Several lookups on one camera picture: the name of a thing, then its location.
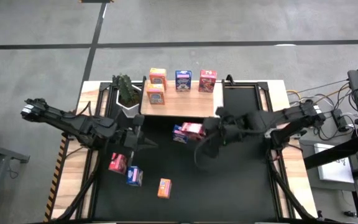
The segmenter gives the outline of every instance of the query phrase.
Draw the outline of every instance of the wooden table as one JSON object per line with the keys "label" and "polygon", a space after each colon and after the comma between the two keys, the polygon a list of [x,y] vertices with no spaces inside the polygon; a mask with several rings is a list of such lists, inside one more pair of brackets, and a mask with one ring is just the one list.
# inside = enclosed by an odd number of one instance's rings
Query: wooden table
{"label": "wooden table", "polygon": [[[274,111],[282,110],[289,107],[288,97],[283,80],[247,80],[239,82],[267,82],[270,93],[270,100],[272,102],[272,108]],[[86,104],[91,102],[91,109],[94,114],[96,108],[96,102],[99,94],[99,81],[87,81],[84,82],[80,99],[78,102],[77,111],[81,111]],[[220,106],[223,102],[223,99],[219,99],[217,96],[222,92],[221,83],[217,82],[215,86],[215,92],[213,95],[212,103],[213,106],[208,106],[206,113],[202,116],[214,116],[214,109],[217,106]],[[211,97],[211,94],[206,94],[206,101],[210,101],[208,97]],[[262,104],[264,109],[267,110],[266,98],[264,92],[261,91]],[[106,106],[106,97],[103,98],[101,111],[104,111]],[[148,113],[156,113],[156,109],[148,108]],[[292,145],[299,146],[298,141],[291,141]],[[63,138],[60,144],[60,150],[58,152],[58,159],[55,167],[55,172],[53,174],[52,186],[50,188],[50,195],[47,201],[47,209],[45,212],[44,221],[48,221],[51,218],[59,217],[69,206],[72,200],[75,198],[75,195],[79,192],[81,187],[81,180],[84,174],[85,160],[87,149],[81,149],[76,153],[73,153],[67,158],[65,157],[65,151],[68,153],[78,149],[80,145],[76,140],[68,142],[67,139]],[[94,166],[94,159],[96,158],[97,152],[94,152],[93,163],[91,167]],[[306,208],[306,210],[314,217],[317,217],[316,206],[314,204],[313,195],[311,193],[311,188],[306,173],[305,164],[303,163],[303,157],[300,150],[294,147],[286,147],[283,150],[283,160],[285,163],[287,178],[291,191],[294,193],[295,197],[299,202]],[[88,208],[90,204],[90,192],[91,188],[86,194],[85,202],[83,206],[82,217],[85,218],[88,215]],[[285,199],[284,193],[279,188],[280,202],[282,205],[284,217],[288,217],[287,201]]]}

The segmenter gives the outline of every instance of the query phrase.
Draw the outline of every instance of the toy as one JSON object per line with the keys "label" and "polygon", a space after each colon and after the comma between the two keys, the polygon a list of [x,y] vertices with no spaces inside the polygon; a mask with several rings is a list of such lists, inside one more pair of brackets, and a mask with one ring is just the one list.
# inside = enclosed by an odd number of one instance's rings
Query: toy
{"label": "toy", "polygon": [[177,91],[190,91],[191,71],[175,71],[175,84]]}
{"label": "toy", "polygon": [[212,93],[216,82],[216,71],[202,70],[200,73],[200,85],[198,91]]}
{"label": "toy", "polygon": [[151,68],[150,69],[150,82],[152,84],[162,84],[164,91],[167,90],[167,70],[164,68]]}

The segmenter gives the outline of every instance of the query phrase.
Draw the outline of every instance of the wooden shelf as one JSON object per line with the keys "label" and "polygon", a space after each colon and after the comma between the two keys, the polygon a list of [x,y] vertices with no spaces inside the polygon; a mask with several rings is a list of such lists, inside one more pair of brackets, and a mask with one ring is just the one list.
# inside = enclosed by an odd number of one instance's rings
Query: wooden shelf
{"label": "wooden shelf", "polygon": [[[150,80],[145,81],[145,88]],[[198,91],[199,81],[191,82],[190,92],[177,92],[175,81],[167,81],[165,105],[151,105],[146,90],[143,91],[140,113],[154,116],[181,116],[206,118],[215,116],[218,106],[223,106],[222,83],[215,83],[213,93]]]}

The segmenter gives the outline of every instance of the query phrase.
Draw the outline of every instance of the red box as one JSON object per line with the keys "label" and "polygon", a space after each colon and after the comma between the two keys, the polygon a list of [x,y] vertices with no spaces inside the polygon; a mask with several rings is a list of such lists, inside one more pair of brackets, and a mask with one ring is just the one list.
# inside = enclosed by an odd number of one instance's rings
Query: red box
{"label": "red box", "polygon": [[119,174],[125,174],[125,171],[127,170],[127,158],[121,154],[116,155],[115,152],[112,154],[109,170]]}
{"label": "red box", "polygon": [[200,85],[198,91],[212,93],[216,82],[216,71],[202,70],[200,73]]}

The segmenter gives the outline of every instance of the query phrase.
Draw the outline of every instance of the concrete floor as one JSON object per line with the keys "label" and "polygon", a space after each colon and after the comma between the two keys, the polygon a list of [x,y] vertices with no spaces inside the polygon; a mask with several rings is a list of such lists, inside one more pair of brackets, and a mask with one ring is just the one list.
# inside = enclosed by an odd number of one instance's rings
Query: concrete floor
{"label": "concrete floor", "polygon": [[[91,43],[100,6],[0,0],[0,45]],[[358,0],[117,0],[108,4],[99,43],[351,39],[358,39]],[[88,52],[0,50],[0,146],[31,155],[27,165],[12,162],[20,175],[5,180],[0,223],[43,219],[60,131],[26,122],[19,113],[23,100],[36,97],[74,109]],[[138,80],[150,67],[211,68],[219,78],[230,73],[239,80],[282,79],[287,89],[302,90],[345,79],[348,70],[358,68],[358,45],[98,49],[89,79],[109,80],[122,72]],[[341,85],[303,96],[330,93]],[[323,101],[320,107],[330,110]],[[341,109],[353,113],[346,101]],[[333,134],[332,122],[324,130]],[[305,138],[315,137],[309,133]],[[343,199],[340,191],[313,189],[313,196],[325,217],[358,222],[341,214],[354,210],[351,194],[345,192]]]}

